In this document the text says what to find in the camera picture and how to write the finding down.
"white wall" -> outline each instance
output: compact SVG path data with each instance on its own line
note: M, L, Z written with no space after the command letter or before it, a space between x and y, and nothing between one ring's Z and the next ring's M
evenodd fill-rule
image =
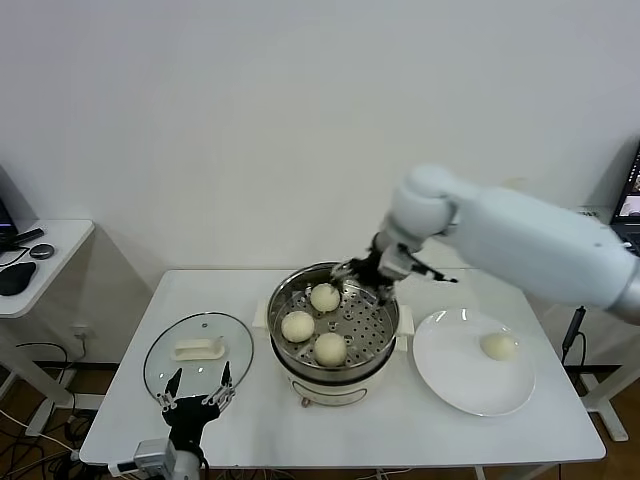
M640 124L639 15L632 0L2 2L0 158L39 216L93 218L151 288L175 266L358 253L421 162L611 204Z

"floor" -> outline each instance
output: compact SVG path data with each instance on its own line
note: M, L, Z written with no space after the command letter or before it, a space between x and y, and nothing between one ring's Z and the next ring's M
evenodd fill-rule
M113 372L107 371L80 371L71 383L71 390L78 393L105 393L113 378ZM14 384L11 391L0 401L0 408L18 420L26 421L31 412L38 406L42 396L35 391L30 385L23 381ZM628 389L618 395L614 400L614 407L618 411L620 417L627 428L630 440L625 443L614 443L609 440L606 430L602 426L597 417L594 422L600 431L602 438L607 446L608 455L599 462L582 463L582 464L565 464L562 471L558 468L546 472L538 477L539 480L622 480L630 478L640 478L640 382L636 382ZM68 411L56 411L52 416L48 428L55 427L63 423L69 415ZM14 424L10 420L0 418L0 479L5 478L5 474L11 468L11 450L4 451L13 442L10 435L19 435L22 432L21 427ZM50 432L50 435L58 440L67 443L62 428L58 428ZM21 439L25 443L34 443L34 439ZM45 456L62 451L58 445L45 439L38 439L37 445L43 449ZM27 449L26 446L17 447L15 455L19 457ZM13 465L13 469L26 466L41 458L41 453L37 449L25 456L19 463ZM493 467L486 469L486 475L489 480L498 479L505 468ZM286 479L285 473L264 472L264 471L248 471L248 472L224 472L214 470L211 472L210 480L216 480L218 477L222 480L283 480ZM295 480L324 480L330 478L332 480L356 480L359 477L366 477L374 473L373 470L291 470L288 473L295 477ZM47 479L54 479L52 473L45 469ZM393 480L474 480L475 475L472 469L456 468L456 469L414 469L406 473L397 473L390 476ZM22 470L12 477L12 480L18 478L42 479L43 473L40 468L30 471Z

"white table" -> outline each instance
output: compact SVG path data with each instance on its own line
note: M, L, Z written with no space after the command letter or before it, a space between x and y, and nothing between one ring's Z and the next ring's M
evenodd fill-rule
M11 297L0 297L0 319L3 322L17 321L31 311L36 302L46 292L47 287L62 271L71 257L93 231L93 223L90 220L38 220L36 222L22 223L21 231L33 228L42 228L45 235L32 242L23 244L31 247L39 243L49 243L56 249L55 254L46 260L34 260L28 254L19 262L33 261L37 264L29 286L20 294ZM8 252L0 257L0 263L8 263L16 252ZM51 412L52 406L65 406L73 403L71 394L65 389L73 378L73 371L68 371L60 383L52 379L47 373L33 363L22 350L15 347L9 335L0 335L0 363L11 371L10 376L0 387L0 398L9 389L16 377L23 378L33 387L47 397L34 415L28 435L37 434ZM79 408L97 407L99 401L94 396L76 398L76 406Z
M222 417L204 430L214 468L523 467L533 478L558 462L602 458L605 449L522 293L478 271L447 270L457 285L408 279L398 297L416 320L443 307L479 306L526 339L538 381L530 402L505 417L481 418L440 400L420 379L411 355L394 353L382 385L348 407L300 407L271 351L253 330L255 357ZM189 314L221 311L251 325L285 271L167 272L122 360L80 452L86 463L130 460L144 439L166 436L160 408L147 393L142 367L154 340Z

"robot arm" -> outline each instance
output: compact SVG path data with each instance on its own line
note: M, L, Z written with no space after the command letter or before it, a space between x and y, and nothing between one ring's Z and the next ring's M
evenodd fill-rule
M392 294L412 272L439 272L412 254L434 236L472 266L549 301L592 305L640 324L640 260L607 226L521 193L480 188L421 166L393 195L370 255L340 266Z

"electric steamer pot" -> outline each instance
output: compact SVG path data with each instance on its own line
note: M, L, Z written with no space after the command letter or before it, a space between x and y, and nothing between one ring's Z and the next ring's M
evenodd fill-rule
M362 382L386 364L396 344L399 324L397 302L377 305L373 290L346 280L339 307L321 313L311 306L311 289L329 283L335 262L318 263L286 278L273 292L267 307L267 325L273 351L282 365L297 378L315 385L339 387ZM306 342L287 341L280 329L290 312L302 310L315 320L314 335ZM313 356L316 339L327 332L342 335L347 342L347 360L336 368L319 365Z

